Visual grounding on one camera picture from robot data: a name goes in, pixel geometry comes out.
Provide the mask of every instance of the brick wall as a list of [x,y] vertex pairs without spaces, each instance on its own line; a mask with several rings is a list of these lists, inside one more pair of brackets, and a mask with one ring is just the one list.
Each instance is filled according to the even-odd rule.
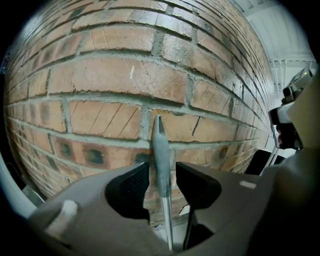
[[[243,173],[268,138],[268,59],[225,0],[50,1],[16,37],[5,80],[11,150],[48,197],[81,177],[152,162],[161,114],[177,219],[187,203],[176,161]],[[153,166],[145,207],[157,224]]]

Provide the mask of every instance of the scratched brick surface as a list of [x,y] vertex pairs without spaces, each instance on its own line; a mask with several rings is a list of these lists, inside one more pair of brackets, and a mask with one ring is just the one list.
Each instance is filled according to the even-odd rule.
[[157,114],[170,144],[174,220],[187,204],[176,162],[244,173],[266,143],[271,69],[229,1],[51,0],[34,17],[11,47],[3,114],[16,162],[48,198],[149,162],[144,207],[161,224]]

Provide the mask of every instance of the white ceiling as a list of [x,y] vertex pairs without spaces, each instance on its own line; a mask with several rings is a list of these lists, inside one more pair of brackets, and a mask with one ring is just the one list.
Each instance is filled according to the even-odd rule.
[[274,0],[230,0],[250,22],[266,51],[274,89],[279,98],[292,77],[308,67],[314,74],[318,64],[307,37],[295,18]]

